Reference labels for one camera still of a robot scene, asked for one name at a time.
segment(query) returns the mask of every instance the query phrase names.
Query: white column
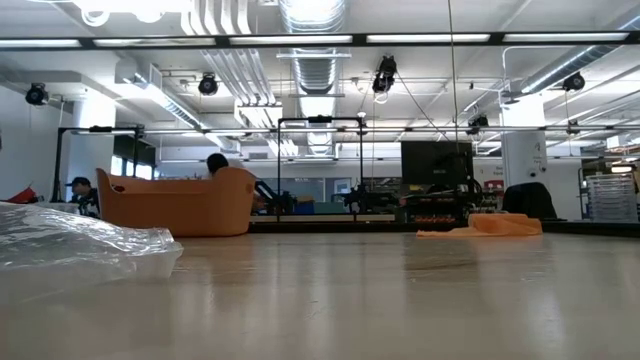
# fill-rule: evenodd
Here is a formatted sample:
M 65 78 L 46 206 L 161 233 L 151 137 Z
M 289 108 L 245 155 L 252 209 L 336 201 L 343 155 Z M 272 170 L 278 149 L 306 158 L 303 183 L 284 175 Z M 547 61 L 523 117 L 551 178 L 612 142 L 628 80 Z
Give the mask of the white column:
M 544 126 L 541 94 L 519 98 L 502 109 L 504 126 Z M 505 187 L 539 182 L 548 187 L 547 146 L 544 131 L 512 132 L 502 136 Z
M 90 128 L 92 126 L 115 126 L 116 105 L 106 98 L 77 101 L 73 105 L 73 122 L 71 127 Z M 96 168 L 111 170 L 113 156 L 113 136 L 107 135 L 72 135 L 65 134 L 66 159 L 62 160 L 61 178 L 69 183 L 76 176 L 83 176 L 96 187 Z

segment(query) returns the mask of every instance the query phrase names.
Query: orange towel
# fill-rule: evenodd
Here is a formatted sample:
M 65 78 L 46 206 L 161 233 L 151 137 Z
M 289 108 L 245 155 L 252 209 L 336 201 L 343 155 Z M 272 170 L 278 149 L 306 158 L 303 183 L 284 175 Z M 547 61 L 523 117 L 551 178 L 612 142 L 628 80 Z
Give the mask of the orange towel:
M 469 227 L 449 232 L 418 231 L 418 237 L 533 236 L 542 234 L 538 219 L 524 214 L 472 214 Z

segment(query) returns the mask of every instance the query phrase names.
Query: person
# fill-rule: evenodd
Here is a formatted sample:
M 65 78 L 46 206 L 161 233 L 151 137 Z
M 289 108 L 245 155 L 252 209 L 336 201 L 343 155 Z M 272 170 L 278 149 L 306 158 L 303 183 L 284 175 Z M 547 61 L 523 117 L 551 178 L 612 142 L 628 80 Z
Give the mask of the person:
M 86 177 L 76 177 L 67 186 L 71 186 L 73 197 L 72 203 L 78 204 L 78 212 L 80 215 L 92 218 L 100 218 L 100 201 L 98 199 L 98 190 L 91 187 L 91 182 Z
M 211 154 L 207 158 L 207 169 L 209 170 L 210 177 L 213 177 L 213 175 L 216 174 L 216 171 L 227 166 L 229 166 L 229 161 L 220 153 Z

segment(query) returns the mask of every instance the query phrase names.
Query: white ceiling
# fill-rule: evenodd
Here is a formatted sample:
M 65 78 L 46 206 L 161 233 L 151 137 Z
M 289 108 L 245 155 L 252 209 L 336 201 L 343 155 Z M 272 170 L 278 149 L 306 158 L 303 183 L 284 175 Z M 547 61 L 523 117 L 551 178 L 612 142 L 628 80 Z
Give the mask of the white ceiling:
M 347 0 L 349 15 L 346 21 L 348 32 L 410 32 L 449 31 L 448 5 L 445 0 Z M 499 31 L 499 30 L 602 30 L 617 17 L 630 11 L 638 11 L 637 0 L 451 0 L 454 31 Z M 249 23 L 258 33 L 282 32 L 280 14 L 277 7 L 257 6 L 251 3 Z M 179 16 L 166 15 L 154 24 L 139 22 L 132 15 L 112 15 L 109 22 L 100 28 L 86 27 L 73 4 L 46 4 L 27 0 L 3 0 L 0 2 L 0 36 L 138 36 L 138 35 L 183 35 Z M 548 65 L 568 48 L 518 49 L 507 55 L 507 76 L 511 79 L 525 78 Z M 505 76 L 502 69 L 502 49 L 491 47 L 455 48 L 357 48 L 345 49 L 352 57 L 344 60 L 341 78 L 345 97 L 338 99 L 338 113 L 353 116 L 362 110 L 368 117 L 375 116 L 377 126 L 426 125 L 420 109 L 408 95 L 401 81 L 396 81 L 390 98 L 384 105 L 375 104 L 369 94 L 364 96 L 372 72 L 384 54 L 393 54 L 398 63 L 400 75 L 405 79 L 409 92 L 415 94 L 420 106 L 438 125 L 448 123 L 456 113 L 480 96 L 480 90 L 469 90 L 470 81 L 476 87 L 490 87 Z M 276 58 L 281 49 L 260 50 L 260 56 L 271 85 L 285 104 L 285 114 L 296 114 L 296 101 L 291 94 L 290 61 Z M 176 127 L 180 124 L 170 114 L 153 102 L 144 99 L 130 99 L 122 89 L 114 84 L 115 63 L 124 56 L 133 56 L 156 64 L 165 70 L 165 85 L 175 92 L 191 92 L 194 96 L 181 96 L 181 100 L 203 113 L 230 113 L 234 99 L 225 91 L 214 97 L 197 94 L 197 79 L 202 72 L 209 71 L 207 63 L 198 51 L 130 51 L 113 52 L 46 52 L 46 53 L 0 53 L 0 65 L 12 71 L 76 71 L 112 92 L 127 98 L 122 103 L 141 109 L 135 117 L 125 116 L 122 122 L 144 122 L 148 128 Z M 456 89 L 448 80 L 452 76 L 455 63 Z M 582 74 L 588 86 L 597 85 L 629 68 L 640 64 L 640 47 L 625 47 L 585 69 Z M 353 85 L 351 78 L 359 79 L 361 90 Z M 179 86 L 179 80 L 193 81 L 188 89 Z M 439 97 L 444 86 L 446 92 Z M 569 114 L 576 114 L 627 93 L 640 90 L 640 72 L 614 83 L 612 86 L 594 91 L 580 100 L 569 104 Z M 640 106 L 632 104 L 624 111 L 609 114 L 609 120 L 640 116 Z M 487 109 L 490 120 L 497 122 L 497 105 Z M 551 123 L 567 116 L 562 106 L 547 112 Z M 229 116 L 219 117 L 218 127 L 237 126 Z M 393 140 L 397 135 L 387 135 Z M 176 143 L 199 144 L 202 139 L 184 138 Z

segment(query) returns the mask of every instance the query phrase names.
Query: monitor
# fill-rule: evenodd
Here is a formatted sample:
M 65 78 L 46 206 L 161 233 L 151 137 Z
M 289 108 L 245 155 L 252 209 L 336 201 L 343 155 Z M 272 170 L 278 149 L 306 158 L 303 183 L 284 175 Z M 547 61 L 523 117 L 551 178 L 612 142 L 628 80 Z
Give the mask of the monitor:
M 403 141 L 401 146 L 403 184 L 458 185 L 473 177 L 471 143 Z

